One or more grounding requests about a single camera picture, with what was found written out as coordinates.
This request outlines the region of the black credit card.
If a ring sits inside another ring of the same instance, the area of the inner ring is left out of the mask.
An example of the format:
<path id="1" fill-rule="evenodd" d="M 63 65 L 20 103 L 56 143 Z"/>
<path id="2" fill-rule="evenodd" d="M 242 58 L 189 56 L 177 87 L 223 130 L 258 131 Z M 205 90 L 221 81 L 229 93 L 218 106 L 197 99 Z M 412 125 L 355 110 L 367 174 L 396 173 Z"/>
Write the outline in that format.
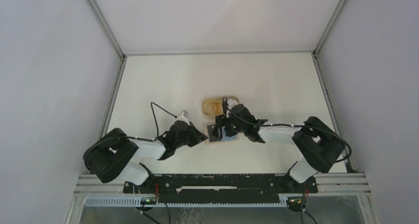
<path id="1" fill-rule="evenodd" d="M 217 125 L 208 125 L 209 142 L 219 142 L 222 138 L 221 128 Z"/>

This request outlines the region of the orange credit card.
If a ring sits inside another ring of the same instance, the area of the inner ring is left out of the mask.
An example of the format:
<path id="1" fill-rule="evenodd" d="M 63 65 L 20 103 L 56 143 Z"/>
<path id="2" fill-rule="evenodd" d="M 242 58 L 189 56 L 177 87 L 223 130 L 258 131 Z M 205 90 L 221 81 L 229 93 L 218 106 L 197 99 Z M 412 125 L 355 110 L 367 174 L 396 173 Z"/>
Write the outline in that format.
<path id="1" fill-rule="evenodd" d="M 208 116 L 218 116 L 223 114 L 222 103 L 219 101 L 210 101 L 206 104 L 205 113 Z"/>

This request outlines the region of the beige oval tray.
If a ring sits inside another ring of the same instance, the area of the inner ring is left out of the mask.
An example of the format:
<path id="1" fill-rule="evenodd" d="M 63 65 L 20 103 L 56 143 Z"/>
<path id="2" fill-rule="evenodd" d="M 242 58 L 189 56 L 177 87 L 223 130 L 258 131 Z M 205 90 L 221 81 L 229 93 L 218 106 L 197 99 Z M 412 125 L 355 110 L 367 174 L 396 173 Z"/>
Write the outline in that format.
<path id="1" fill-rule="evenodd" d="M 233 95 L 205 98 L 202 101 L 203 116 L 208 119 L 213 119 L 216 116 L 227 114 L 227 109 L 223 106 L 224 97 L 228 100 L 235 100 L 237 103 L 240 102 L 240 100 Z"/>

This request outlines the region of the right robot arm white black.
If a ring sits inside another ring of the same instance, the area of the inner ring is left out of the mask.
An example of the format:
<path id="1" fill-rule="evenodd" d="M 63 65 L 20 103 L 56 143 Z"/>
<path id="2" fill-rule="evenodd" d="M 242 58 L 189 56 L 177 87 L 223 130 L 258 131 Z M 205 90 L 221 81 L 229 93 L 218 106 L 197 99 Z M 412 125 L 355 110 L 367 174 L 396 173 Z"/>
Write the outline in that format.
<path id="1" fill-rule="evenodd" d="M 219 141 L 244 134 L 252 142 L 295 145 L 302 158 L 286 174 L 286 188 L 291 192 L 299 192 L 310 177 L 328 173 L 335 163 L 344 161 L 341 154 L 349 147 L 315 116 L 310 116 L 302 125 L 269 124 L 267 119 L 257 119 L 243 104 L 226 103 L 224 114 L 216 116 L 209 134 Z"/>

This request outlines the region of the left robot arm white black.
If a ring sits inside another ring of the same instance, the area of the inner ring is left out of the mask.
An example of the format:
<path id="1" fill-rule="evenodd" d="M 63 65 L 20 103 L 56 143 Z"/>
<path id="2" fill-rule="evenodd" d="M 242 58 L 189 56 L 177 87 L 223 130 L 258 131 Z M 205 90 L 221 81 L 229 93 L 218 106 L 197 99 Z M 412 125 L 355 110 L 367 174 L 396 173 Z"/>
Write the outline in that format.
<path id="1" fill-rule="evenodd" d="M 137 159 L 166 160 L 177 149 L 193 147 L 207 138 L 193 123 L 182 120 L 175 121 L 168 131 L 154 139 L 128 136 L 115 128 L 83 154 L 83 161 L 102 183 L 124 180 L 147 193 L 154 188 L 154 174 L 143 163 L 137 163 Z"/>

